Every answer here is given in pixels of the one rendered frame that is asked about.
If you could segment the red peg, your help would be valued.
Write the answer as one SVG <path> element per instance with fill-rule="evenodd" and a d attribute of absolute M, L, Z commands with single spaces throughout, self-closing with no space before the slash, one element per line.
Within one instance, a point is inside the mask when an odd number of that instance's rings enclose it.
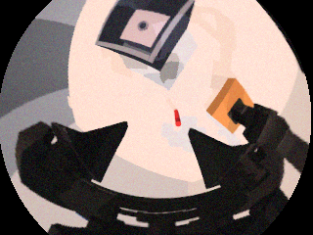
<path fill-rule="evenodd" d="M 173 110 L 173 114 L 175 114 L 175 125 L 176 126 L 181 126 L 179 110 Z"/>

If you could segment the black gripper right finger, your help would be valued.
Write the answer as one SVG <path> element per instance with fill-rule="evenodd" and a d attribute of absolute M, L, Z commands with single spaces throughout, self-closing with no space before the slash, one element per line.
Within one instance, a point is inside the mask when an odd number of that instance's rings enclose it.
<path fill-rule="evenodd" d="M 189 128 L 188 138 L 191 140 L 206 189 L 219 185 L 218 181 L 232 171 L 232 167 L 235 167 L 243 156 L 258 149 L 259 142 L 255 141 L 251 144 L 247 142 L 244 145 L 232 146 L 206 136 L 194 128 Z"/>

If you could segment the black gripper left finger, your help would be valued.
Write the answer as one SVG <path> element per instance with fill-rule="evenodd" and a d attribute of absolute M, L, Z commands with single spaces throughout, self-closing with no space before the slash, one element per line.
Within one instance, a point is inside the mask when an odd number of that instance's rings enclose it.
<path fill-rule="evenodd" d="M 54 128 L 55 138 L 68 148 L 70 146 L 75 156 L 83 163 L 83 167 L 93 175 L 93 179 L 101 183 L 114 153 L 117 152 L 118 145 L 125 137 L 128 121 L 86 130 L 86 132 L 81 130 L 77 132 L 57 122 L 51 122 L 51 128 Z"/>

